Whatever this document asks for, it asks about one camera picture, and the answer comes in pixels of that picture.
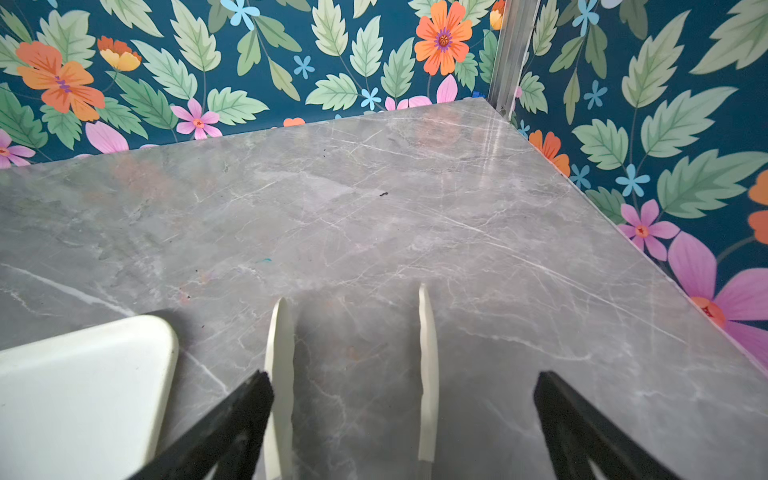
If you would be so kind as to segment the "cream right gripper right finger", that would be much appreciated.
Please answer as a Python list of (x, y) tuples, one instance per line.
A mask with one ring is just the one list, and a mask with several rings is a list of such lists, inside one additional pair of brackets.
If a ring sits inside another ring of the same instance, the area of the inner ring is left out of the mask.
[(425, 284), (419, 288), (418, 312), (422, 384), (418, 460), (420, 463), (433, 463), (439, 423), (439, 353), (434, 312)]

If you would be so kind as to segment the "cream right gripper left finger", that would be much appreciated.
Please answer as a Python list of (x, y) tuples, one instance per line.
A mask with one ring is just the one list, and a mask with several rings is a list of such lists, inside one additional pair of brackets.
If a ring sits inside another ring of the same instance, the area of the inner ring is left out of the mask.
[(264, 368), (274, 400), (265, 430), (263, 452), (267, 479), (293, 478), (295, 322), (285, 298), (272, 311)]

